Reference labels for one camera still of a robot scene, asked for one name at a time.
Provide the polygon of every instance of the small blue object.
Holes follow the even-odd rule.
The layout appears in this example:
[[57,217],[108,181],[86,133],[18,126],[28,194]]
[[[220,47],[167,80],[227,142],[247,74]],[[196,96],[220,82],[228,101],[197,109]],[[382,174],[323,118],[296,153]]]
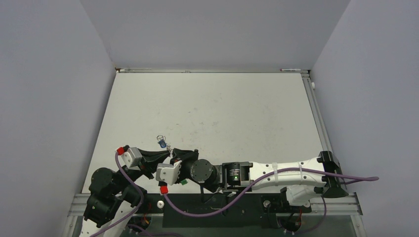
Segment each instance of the small blue object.
[[166,148],[166,146],[167,146],[166,142],[164,140],[160,140],[160,141],[158,141],[158,143],[159,143],[161,148]]
[[160,145],[161,148],[166,148],[168,145],[165,142],[166,137],[163,135],[157,136],[157,143]]

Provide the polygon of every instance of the metal bar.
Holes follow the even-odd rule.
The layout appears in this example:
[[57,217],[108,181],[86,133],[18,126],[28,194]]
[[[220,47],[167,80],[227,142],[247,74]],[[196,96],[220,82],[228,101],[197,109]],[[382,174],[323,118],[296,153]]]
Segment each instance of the metal bar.
[[122,68],[120,73],[300,73],[308,75],[308,70],[281,72],[281,69],[153,69]]
[[[86,202],[89,194],[76,194],[70,207],[69,216],[83,216],[86,209]],[[323,200],[319,197],[310,200],[312,213],[307,215],[323,215]],[[361,207],[358,202],[356,193],[351,193],[347,197],[327,198],[326,205],[328,215],[360,215]],[[162,214],[150,214],[150,216],[161,216]]]
[[64,226],[64,231],[62,237],[72,237],[74,232],[74,227],[76,226],[77,216],[69,215],[67,217],[66,224]]
[[319,105],[317,104],[316,96],[314,95],[313,87],[311,86],[311,79],[304,77],[303,79],[305,91],[307,92],[308,102],[313,113],[314,121],[316,123],[317,131],[319,133],[322,148],[325,151],[332,151],[329,137],[327,135],[326,127],[320,114]]
[[359,215],[351,215],[352,224],[354,226],[355,234],[357,237],[367,237],[362,218]]

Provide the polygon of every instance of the screw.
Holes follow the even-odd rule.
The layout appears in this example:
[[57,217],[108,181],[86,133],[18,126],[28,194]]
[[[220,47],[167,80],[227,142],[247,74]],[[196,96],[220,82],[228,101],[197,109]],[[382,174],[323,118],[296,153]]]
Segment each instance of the screw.
[[160,201],[157,202],[157,207],[158,208],[162,209],[164,206],[165,206],[165,203],[163,201],[160,200]]
[[263,202],[263,206],[264,207],[268,207],[269,205],[271,204],[271,201],[269,201],[269,200],[265,200],[264,202]]

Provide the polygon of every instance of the cable tie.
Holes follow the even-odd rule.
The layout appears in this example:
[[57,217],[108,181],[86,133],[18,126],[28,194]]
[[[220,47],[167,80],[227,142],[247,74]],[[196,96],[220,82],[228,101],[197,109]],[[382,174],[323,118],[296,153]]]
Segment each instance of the cable tie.
[[300,162],[298,163],[298,167],[300,168],[300,185],[302,185],[302,165]]
[[278,186],[278,164],[276,162],[272,163],[272,168],[274,169],[275,186]]

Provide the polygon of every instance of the red connector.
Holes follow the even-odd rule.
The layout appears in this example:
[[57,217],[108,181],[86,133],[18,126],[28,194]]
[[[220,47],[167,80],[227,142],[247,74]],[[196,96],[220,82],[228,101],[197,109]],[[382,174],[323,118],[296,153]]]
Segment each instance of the red connector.
[[123,147],[119,147],[117,149],[118,155],[122,156],[122,154],[125,152]]
[[160,186],[160,193],[161,194],[169,193],[168,187],[167,186]]

